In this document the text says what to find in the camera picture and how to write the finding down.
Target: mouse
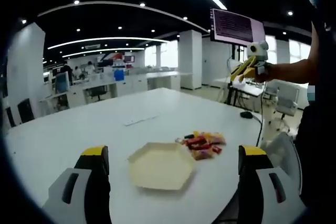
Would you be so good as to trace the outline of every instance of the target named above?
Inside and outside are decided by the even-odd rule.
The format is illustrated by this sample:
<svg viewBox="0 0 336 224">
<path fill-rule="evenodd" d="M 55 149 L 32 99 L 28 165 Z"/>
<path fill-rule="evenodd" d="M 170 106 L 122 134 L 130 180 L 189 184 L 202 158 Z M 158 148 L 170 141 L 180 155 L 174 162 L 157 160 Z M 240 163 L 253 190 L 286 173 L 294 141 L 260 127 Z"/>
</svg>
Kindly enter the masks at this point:
<svg viewBox="0 0 336 224">
<path fill-rule="evenodd" d="M 240 116 L 241 116 L 242 118 L 246 118 L 246 119 L 252 119 L 252 118 L 253 118 L 252 113 L 249 112 L 249 111 L 241 112 L 241 113 L 240 113 Z"/>
</svg>

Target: person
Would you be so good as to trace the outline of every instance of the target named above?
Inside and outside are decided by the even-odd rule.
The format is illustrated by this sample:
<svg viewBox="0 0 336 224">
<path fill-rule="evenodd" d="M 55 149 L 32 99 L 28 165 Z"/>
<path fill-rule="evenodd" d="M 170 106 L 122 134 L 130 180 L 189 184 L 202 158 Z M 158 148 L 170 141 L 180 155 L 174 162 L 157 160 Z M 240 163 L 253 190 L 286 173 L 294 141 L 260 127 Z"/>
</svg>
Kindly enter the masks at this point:
<svg viewBox="0 0 336 224">
<path fill-rule="evenodd" d="M 88 73 L 88 75 L 91 75 L 91 74 L 95 73 L 95 70 L 96 69 L 95 69 L 94 65 L 92 65 L 91 61 L 89 61 L 88 65 L 85 67 L 85 72 Z"/>
<path fill-rule="evenodd" d="M 69 67 L 68 62 L 66 60 L 63 61 L 63 67 L 61 68 L 60 72 L 65 73 L 68 72 L 69 82 L 72 85 L 72 68 Z"/>
<path fill-rule="evenodd" d="M 80 68 L 75 66 L 75 70 L 74 70 L 73 74 L 74 74 L 76 79 L 79 79 L 79 76 L 82 74 L 82 70 L 80 70 Z"/>
</svg>

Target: white chair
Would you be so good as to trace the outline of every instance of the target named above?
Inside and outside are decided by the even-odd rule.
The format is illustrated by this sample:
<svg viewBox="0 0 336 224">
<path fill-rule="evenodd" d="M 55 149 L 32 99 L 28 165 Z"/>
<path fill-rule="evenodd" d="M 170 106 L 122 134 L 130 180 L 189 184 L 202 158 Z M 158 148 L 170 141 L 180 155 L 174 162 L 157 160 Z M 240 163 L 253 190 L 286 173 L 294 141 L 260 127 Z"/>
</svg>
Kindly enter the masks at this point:
<svg viewBox="0 0 336 224">
<path fill-rule="evenodd" d="M 298 97 L 299 97 L 299 88 L 293 86 L 292 84 L 279 83 L 278 84 L 278 102 L 275 108 L 275 112 L 279 112 L 282 114 L 281 118 L 274 118 L 269 121 L 268 124 L 271 124 L 272 121 L 278 121 L 279 126 L 277 131 L 280 131 L 281 123 L 284 124 L 284 127 L 288 128 L 288 132 L 290 131 L 290 127 L 288 123 L 284 120 L 285 115 L 294 116 L 298 109 Z"/>
</svg>

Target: hexagonal paper tray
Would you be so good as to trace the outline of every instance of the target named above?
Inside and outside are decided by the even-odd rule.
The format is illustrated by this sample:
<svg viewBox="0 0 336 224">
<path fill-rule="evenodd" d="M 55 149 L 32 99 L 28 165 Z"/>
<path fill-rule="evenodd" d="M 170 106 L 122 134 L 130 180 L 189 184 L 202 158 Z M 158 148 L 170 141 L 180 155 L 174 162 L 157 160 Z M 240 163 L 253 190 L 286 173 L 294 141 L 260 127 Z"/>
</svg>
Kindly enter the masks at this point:
<svg viewBox="0 0 336 224">
<path fill-rule="evenodd" d="M 176 143 L 147 143 L 128 158 L 130 179 L 139 187 L 179 190 L 196 161 Z"/>
</svg>

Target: office chair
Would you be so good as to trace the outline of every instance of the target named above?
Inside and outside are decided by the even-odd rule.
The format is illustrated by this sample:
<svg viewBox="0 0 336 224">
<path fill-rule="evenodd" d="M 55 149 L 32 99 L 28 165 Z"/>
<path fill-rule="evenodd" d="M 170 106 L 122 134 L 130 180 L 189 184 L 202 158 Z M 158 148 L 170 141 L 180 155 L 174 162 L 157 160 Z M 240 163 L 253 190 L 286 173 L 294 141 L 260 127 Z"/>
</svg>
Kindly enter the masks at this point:
<svg viewBox="0 0 336 224">
<path fill-rule="evenodd" d="M 107 93 L 106 86 L 99 86 L 99 87 L 90 89 L 91 98 L 98 97 L 97 102 L 102 101 L 102 99 L 100 99 L 100 96 L 106 93 Z"/>
<path fill-rule="evenodd" d="M 290 131 L 290 127 L 288 123 L 284 120 L 285 115 L 294 116 L 298 109 L 298 98 L 299 98 L 299 88 L 291 85 L 291 84 L 281 84 L 278 92 L 278 103 L 275 108 L 275 112 L 279 112 L 282 114 L 281 118 L 274 118 L 269 121 L 268 124 L 271 124 L 272 121 L 278 121 L 279 127 L 277 131 L 280 131 L 281 123 L 284 124 L 285 127 Z"/>
<path fill-rule="evenodd" d="M 271 87 L 267 85 L 264 94 L 262 96 L 264 104 L 266 104 L 267 106 L 276 104 L 278 102 L 278 93 L 279 93 L 278 87 Z"/>
<path fill-rule="evenodd" d="M 17 105 L 22 123 L 34 120 L 33 110 L 31 109 L 30 99 L 25 99 Z"/>
</svg>

